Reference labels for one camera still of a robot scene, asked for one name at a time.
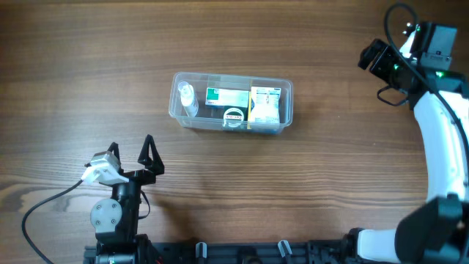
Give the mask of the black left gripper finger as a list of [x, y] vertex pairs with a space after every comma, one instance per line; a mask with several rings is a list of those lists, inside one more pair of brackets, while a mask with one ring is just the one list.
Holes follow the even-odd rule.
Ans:
[[147, 134], [142, 146], [138, 163], [143, 165], [146, 170], [151, 171], [155, 175], [163, 175], [165, 166], [158, 154], [153, 137]]
[[110, 157], [115, 161], [120, 161], [119, 157], [119, 145], [116, 142], [112, 142], [106, 151]]

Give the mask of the white bottle clear cap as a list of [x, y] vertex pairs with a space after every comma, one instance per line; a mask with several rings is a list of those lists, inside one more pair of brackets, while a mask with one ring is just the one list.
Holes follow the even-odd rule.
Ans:
[[187, 81], [182, 81], [178, 84], [178, 91], [182, 107], [189, 117], [195, 117], [199, 111], [199, 102], [195, 90]]

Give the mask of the white green medicine box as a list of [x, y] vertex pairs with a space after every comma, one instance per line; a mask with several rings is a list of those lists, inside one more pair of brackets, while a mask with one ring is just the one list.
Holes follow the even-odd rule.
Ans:
[[249, 91], [220, 89], [208, 87], [206, 91], [206, 106], [234, 106], [247, 108], [249, 100]]

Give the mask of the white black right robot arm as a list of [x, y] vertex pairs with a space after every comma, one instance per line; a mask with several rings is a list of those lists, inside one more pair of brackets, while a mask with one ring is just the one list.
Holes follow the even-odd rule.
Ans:
[[450, 71], [457, 29], [432, 22], [406, 25], [407, 41], [375, 39], [359, 67], [405, 95], [424, 142], [426, 202], [395, 229], [354, 229], [341, 258], [357, 263], [468, 262], [468, 84]]

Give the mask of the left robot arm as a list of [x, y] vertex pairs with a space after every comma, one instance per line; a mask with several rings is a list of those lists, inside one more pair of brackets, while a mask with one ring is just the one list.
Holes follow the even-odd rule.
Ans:
[[142, 200], [147, 200], [142, 186], [154, 184], [165, 166], [158, 154], [154, 139], [147, 135], [138, 163], [144, 168], [125, 172], [122, 168], [119, 147], [112, 143], [105, 152], [96, 153], [81, 179], [85, 183], [97, 182], [112, 188], [111, 197], [98, 201], [90, 213], [97, 244], [86, 247], [85, 263], [163, 263], [158, 250], [145, 234], [138, 234]]

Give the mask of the clear plastic container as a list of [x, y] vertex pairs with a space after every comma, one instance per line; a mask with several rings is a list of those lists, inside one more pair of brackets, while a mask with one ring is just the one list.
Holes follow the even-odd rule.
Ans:
[[[195, 117], [189, 117], [182, 107], [177, 88], [182, 81], [187, 81], [195, 90], [199, 102]], [[223, 128], [223, 113], [227, 106], [206, 106], [208, 87], [249, 91], [247, 120], [243, 128]], [[278, 134], [292, 123], [293, 91], [293, 83], [286, 79], [179, 72], [173, 78], [169, 114], [186, 128]]]

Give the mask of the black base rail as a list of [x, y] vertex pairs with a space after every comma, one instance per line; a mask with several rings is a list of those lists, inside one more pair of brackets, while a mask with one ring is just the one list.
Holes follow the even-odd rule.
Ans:
[[291, 243], [288, 253], [282, 253], [277, 243], [154, 243], [152, 246], [156, 250], [156, 263], [241, 264], [248, 262], [247, 257], [254, 257], [257, 262], [266, 264], [390, 264], [352, 255], [347, 257], [341, 253], [340, 241]]

